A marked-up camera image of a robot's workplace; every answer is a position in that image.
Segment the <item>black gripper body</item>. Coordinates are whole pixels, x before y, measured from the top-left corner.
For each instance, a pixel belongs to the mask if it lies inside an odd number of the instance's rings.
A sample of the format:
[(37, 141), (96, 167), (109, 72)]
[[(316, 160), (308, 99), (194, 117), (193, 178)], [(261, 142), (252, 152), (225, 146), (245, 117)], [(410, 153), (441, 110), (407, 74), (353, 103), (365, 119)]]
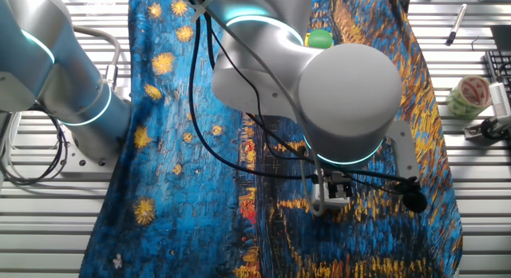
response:
[(323, 181), (328, 185), (350, 185), (353, 178), (341, 171), (332, 169), (321, 169), (319, 173), (323, 177)]

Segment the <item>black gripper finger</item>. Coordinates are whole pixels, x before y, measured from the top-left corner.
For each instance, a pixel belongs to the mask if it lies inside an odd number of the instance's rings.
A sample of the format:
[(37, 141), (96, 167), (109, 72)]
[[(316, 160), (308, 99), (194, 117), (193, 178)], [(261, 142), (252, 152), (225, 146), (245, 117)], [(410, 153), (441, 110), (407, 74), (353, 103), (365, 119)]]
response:
[(343, 198), (347, 199), (353, 196), (353, 191), (350, 183), (332, 184), (327, 186), (328, 197), (330, 199)]

